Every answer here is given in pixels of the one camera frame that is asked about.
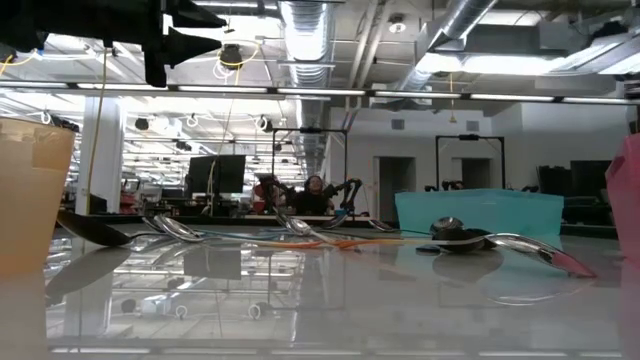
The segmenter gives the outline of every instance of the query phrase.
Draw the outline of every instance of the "plastic container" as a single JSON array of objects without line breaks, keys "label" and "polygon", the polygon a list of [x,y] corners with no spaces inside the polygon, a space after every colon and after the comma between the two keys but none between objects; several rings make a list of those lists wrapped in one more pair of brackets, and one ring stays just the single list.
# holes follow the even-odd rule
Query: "plastic container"
[{"label": "plastic container", "polygon": [[434,221],[453,216],[462,220],[466,228],[536,237],[560,233],[564,199],[485,189],[399,193],[396,206],[400,227],[405,230],[426,232]]},{"label": "plastic container", "polygon": [[640,135],[625,138],[606,178],[620,248],[640,266]]},{"label": "plastic container", "polygon": [[50,125],[0,118],[0,276],[42,271],[74,138]]}]

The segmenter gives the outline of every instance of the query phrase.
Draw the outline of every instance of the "yellow cable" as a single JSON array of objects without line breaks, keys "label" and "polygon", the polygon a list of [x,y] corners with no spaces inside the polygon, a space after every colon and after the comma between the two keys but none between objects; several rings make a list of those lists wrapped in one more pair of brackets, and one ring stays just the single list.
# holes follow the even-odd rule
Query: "yellow cable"
[{"label": "yellow cable", "polygon": [[[240,81],[240,66],[236,69],[236,83],[235,86],[238,86]],[[218,157],[220,156],[220,152],[222,151],[222,147],[224,146],[224,140],[227,136],[227,130],[229,129],[229,123],[231,120],[231,113],[233,112],[233,103],[235,102],[235,98],[231,99],[231,106],[229,107],[229,113],[227,114],[227,121],[225,122],[223,132],[222,132],[222,141],[220,142],[220,146],[218,147],[218,151],[216,154],[216,158],[211,163],[211,169],[209,170],[209,181],[207,182],[207,193],[213,194],[213,169],[216,167],[216,162],[218,161]]]},{"label": "yellow cable", "polygon": [[38,50],[33,50],[33,52],[31,53],[31,56],[29,56],[28,58],[26,58],[25,60],[22,60],[20,62],[17,63],[12,63],[12,64],[7,64],[7,66],[20,66],[20,65],[24,65],[26,63],[28,63],[29,61],[31,61],[37,53]]},{"label": "yellow cable", "polygon": [[102,59],[102,89],[100,89],[100,103],[98,105],[98,117],[96,119],[96,130],[93,132],[93,145],[91,148],[91,157],[89,159],[89,182],[87,183],[87,204],[86,214],[89,214],[91,201],[91,178],[93,177],[93,162],[96,158],[96,148],[98,145],[98,133],[100,132],[100,119],[102,118],[102,102],[104,100],[104,90],[107,84],[107,47],[104,48],[104,58]]},{"label": "yellow cable", "polygon": [[9,55],[7,60],[5,60],[4,64],[2,65],[2,69],[0,69],[0,76],[4,74],[4,71],[7,69],[7,66],[9,65],[9,61],[11,61],[11,59],[13,59],[13,55]]},{"label": "yellow cable", "polygon": [[241,61],[241,62],[239,62],[239,63],[228,63],[228,62],[226,62],[226,61],[222,61],[222,60],[220,59],[220,51],[218,51],[218,61],[219,61],[221,64],[224,64],[224,65],[227,65],[227,66],[238,66],[238,67],[239,67],[239,66],[241,66],[241,65],[244,65],[244,64],[248,63],[249,61],[251,61],[251,60],[255,59],[255,57],[258,55],[258,52],[260,51],[260,47],[262,46],[262,45],[260,45],[259,43],[254,43],[254,45],[255,45],[256,49],[255,49],[255,51],[253,52],[253,55],[251,55],[248,59],[245,59],[245,60],[243,60],[243,61]]}]

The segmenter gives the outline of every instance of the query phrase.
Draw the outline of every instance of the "metal frame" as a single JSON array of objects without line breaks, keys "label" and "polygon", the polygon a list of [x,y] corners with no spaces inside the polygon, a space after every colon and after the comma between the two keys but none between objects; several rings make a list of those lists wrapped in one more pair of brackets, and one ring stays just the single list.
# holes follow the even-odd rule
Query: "metal frame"
[{"label": "metal frame", "polygon": [[271,134],[271,173],[275,174],[276,170],[276,135],[279,131],[297,131],[301,134],[321,134],[321,133],[340,133],[344,135],[344,181],[347,181],[347,159],[349,155],[349,132],[347,130],[338,129],[320,129],[320,128],[274,128]]},{"label": "metal frame", "polygon": [[440,188],[440,139],[457,139],[460,141],[477,141],[477,140],[498,140],[500,141],[500,160],[502,162],[502,188],[507,188],[507,172],[506,172],[506,162],[504,159],[504,136],[480,136],[480,135],[472,135],[477,138],[477,140],[465,139],[465,135],[438,135],[436,136],[436,188]]}]

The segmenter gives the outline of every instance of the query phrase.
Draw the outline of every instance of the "pillar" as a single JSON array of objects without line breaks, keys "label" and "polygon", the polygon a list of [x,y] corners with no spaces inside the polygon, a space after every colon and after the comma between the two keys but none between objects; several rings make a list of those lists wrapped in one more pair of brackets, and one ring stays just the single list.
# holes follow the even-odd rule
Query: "pillar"
[{"label": "pillar", "polygon": [[[76,213],[86,215],[89,163],[98,119],[99,98],[86,98],[84,125],[80,145],[80,174],[76,195]],[[122,178],[122,150],[127,114],[119,99],[105,98],[102,105],[100,129],[93,162],[91,193],[107,200],[107,211],[120,209],[120,182]]]}]

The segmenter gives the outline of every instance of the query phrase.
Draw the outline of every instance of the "white wall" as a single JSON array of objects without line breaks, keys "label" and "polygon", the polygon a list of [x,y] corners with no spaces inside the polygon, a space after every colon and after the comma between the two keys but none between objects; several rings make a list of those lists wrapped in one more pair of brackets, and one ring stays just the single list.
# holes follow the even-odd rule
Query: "white wall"
[{"label": "white wall", "polygon": [[[333,127],[337,128],[344,118],[343,109],[332,109]],[[480,121],[481,135],[491,134],[491,119],[480,111],[457,111],[457,123],[451,123],[451,112],[432,114],[428,111],[402,111],[392,113],[384,110],[363,109],[349,133],[348,173],[349,178],[360,178],[365,183],[369,207],[364,195],[356,199],[356,212],[369,209],[378,216],[374,199],[377,179],[374,176],[375,157],[412,157],[416,159],[416,188],[422,191],[425,185],[436,185],[435,136],[467,134],[466,121]],[[404,119],[405,130],[391,130],[391,119]],[[493,144],[499,149],[499,143]],[[487,158],[492,160],[492,181],[500,186],[500,155],[486,142],[460,142],[442,140],[440,143],[440,181],[459,179],[459,169],[454,167],[457,158]],[[342,182],[344,176],[344,149],[331,143],[328,156],[332,182]]]},{"label": "white wall", "polygon": [[611,160],[628,133],[627,113],[624,106],[518,104],[494,116],[494,133],[506,137],[507,182],[537,184],[537,166]]}]

